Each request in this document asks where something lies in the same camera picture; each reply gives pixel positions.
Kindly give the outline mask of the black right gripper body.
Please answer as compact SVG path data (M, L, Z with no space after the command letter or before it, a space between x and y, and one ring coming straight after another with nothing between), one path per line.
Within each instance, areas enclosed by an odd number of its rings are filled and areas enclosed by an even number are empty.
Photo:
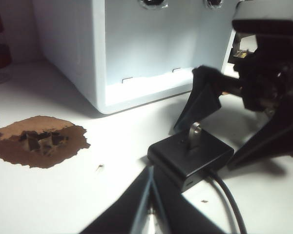
M257 49L234 65L245 108L264 111L293 96L293 19L234 19L232 26L257 42Z

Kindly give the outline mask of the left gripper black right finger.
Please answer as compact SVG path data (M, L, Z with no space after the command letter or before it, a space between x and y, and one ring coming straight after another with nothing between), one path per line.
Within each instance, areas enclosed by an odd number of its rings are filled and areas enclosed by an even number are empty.
M154 168L154 182L168 226L173 234L222 234L223 231L190 204L180 189L159 168Z

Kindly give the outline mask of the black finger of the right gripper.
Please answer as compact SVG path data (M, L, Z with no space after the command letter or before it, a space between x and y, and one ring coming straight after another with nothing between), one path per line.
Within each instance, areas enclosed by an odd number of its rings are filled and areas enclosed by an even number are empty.
M219 110L219 97L224 92L241 96L243 82L237 78L226 76L207 66L199 66L192 73L192 91L174 126L176 132L188 130L193 123L200 122Z
M273 117L230 159L230 170L278 156L293 156L293 96L280 101Z

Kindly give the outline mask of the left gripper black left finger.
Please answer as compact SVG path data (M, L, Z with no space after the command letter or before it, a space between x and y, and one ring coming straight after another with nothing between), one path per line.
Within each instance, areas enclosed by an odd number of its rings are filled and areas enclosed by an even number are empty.
M83 234L141 234L147 222L153 168L145 167L124 193Z

